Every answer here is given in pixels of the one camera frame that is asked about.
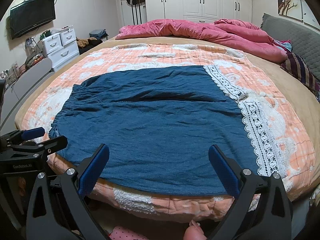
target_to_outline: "white lace trim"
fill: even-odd
[[[216,65],[203,66],[205,71],[211,76],[212,80],[217,86],[231,99],[234,99],[237,103],[239,100],[246,97],[246,93],[242,88],[231,84],[228,79],[222,74],[221,70]]]
[[[204,69],[217,86],[238,103],[243,115],[244,129],[248,133],[248,138],[251,139],[251,145],[257,156],[258,174],[271,176],[273,172],[278,172],[284,178],[286,176],[284,160],[268,126],[268,120],[262,110],[261,103],[249,97],[248,90],[245,88],[231,84],[218,66],[206,65]]]

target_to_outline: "gray pillow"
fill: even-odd
[[[264,14],[261,29],[278,41],[291,40],[292,52],[303,57],[320,80],[320,35],[300,24]]]

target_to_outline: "pink comforter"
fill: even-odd
[[[221,19],[214,24],[186,20],[153,20],[122,27],[116,40],[165,36],[214,42],[275,63],[282,63],[287,59],[286,52],[277,48],[273,44],[273,38],[265,31],[251,23],[238,20]]]

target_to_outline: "white wall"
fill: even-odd
[[[10,8],[21,2],[23,0],[14,0]],[[51,23],[28,33],[29,36],[11,40],[6,24],[10,9],[7,10],[0,21],[0,71],[10,68],[15,62],[22,65],[27,58],[25,39],[32,36],[38,41],[45,30],[73,25],[78,38],[88,38],[89,32],[95,29],[106,29],[109,38],[119,31],[116,0],[57,0],[55,12],[56,19]]]
[[[283,17],[278,14],[278,0],[252,0],[252,23],[260,27],[262,23],[262,16],[264,13],[275,17]],[[294,20],[288,17],[284,18],[289,21],[304,25],[305,27],[317,33],[320,33],[320,31],[318,31],[317,29],[310,27],[301,21]]]

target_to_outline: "bedroom floor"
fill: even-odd
[[[169,221],[156,221],[138,218],[132,214],[116,209],[108,204],[92,200],[89,205],[93,218],[107,231],[112,232],[116,226],[122,226],[138,234],[148,237],[149,240],[182,240],[189,224]],[[213,229],[213,220],[204,220],[201,226],[206,231]]]

